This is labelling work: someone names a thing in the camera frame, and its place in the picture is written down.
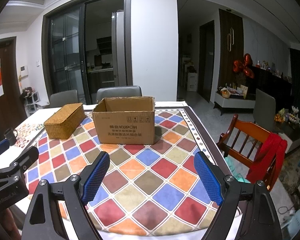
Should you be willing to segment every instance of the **red scarf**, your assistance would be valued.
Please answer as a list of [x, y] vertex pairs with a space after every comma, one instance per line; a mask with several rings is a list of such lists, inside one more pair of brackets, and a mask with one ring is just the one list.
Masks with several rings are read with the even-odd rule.
[[264, 144], [259, 147], [246, 179], [251, 183], [255, 183], [259, 179], [263, 180], [273, 158], [275, 157], [275, 171], [273, 178], [275, 182], [281, 171], [287, 146], [288, 144], [286, 140], [283, 140], [275, 133], [270, 133]]

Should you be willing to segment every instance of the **wooden door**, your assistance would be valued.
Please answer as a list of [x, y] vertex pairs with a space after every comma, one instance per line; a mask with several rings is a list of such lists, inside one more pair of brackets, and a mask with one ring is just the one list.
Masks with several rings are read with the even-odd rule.
[[26, 118], [20, 100], [20, 90], [15, 60], [16, 38], [0, 42], [0, 71], [3, 95], [0, 96], [0, 141], [8, 128], [16, 128]]
[[199, 28], [200, 52], [197, 92], [210, 102], [214, 68], [214, 21]]
[[[242, 78], [241, 74], [232, 71], [232, 63], [236, 59], [243, 60], [243, 22], [241, 17], [221, 9], [219, 16], [221, 39], [218, 86], [224, 86], [226, 83], [228, 85], [232, 82], [239, 83], [239, 79]], [[230, 37], [234, 37], [233, 42], [230, 42]]]

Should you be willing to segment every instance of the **woven basket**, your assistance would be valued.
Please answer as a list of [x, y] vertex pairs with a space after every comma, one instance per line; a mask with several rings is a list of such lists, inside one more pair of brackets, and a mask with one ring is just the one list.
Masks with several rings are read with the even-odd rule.
[[49, 139], [68, 139], [86, 115], [82, 103], [63, 106], [44, 122]]

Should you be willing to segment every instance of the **mug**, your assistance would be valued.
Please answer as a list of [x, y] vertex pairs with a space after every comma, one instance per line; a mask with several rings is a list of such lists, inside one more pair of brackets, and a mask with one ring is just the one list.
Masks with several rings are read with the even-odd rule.
[[4, 132], [3, 135], [9, 141], [10, 146], [14, 145], [17, 142], [17, 130], [12, 130], [12, 128], [9, 128]]

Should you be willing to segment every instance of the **screw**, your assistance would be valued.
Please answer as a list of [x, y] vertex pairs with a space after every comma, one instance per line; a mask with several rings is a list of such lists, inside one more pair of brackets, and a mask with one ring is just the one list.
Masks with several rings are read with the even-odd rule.
[[257, 183], [258, 183], [259, 186], [264, 186], [265, 185], [265, 183], [262, 180], [258, 180]]
[[71, 181], [76, 181], [79, 178], [79, 176], [77, 174], [74, 174], [70, 177]]
[[234, 181], [234, 176], [227, 175], [226, 180], [229, 181], [229, 182]]
[[46, 179], [42, 179], [42, 180], [39, 181], [40, 186], [46, 185], [46, 183], [47, 183]]

